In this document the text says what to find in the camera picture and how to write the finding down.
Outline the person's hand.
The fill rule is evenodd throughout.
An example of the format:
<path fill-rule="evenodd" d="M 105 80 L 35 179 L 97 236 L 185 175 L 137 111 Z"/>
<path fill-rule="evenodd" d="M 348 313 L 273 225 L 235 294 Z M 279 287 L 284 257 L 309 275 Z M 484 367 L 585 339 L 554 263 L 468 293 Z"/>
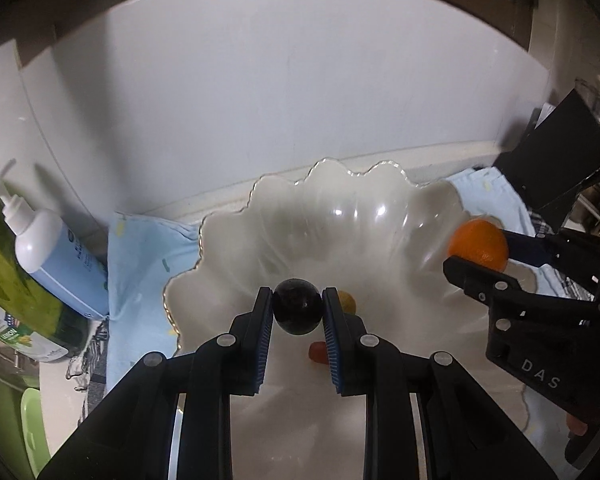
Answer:
<path fill-rule="evenodd" d="M 566 416 L 566 424 L 570 434 L 573 434 L 577 437 L 582 437 L 588 431 L 588 424 L 586 422 L 582 422 L 582 420 L 577 419 L 577 417 L 568 414 Z"/>

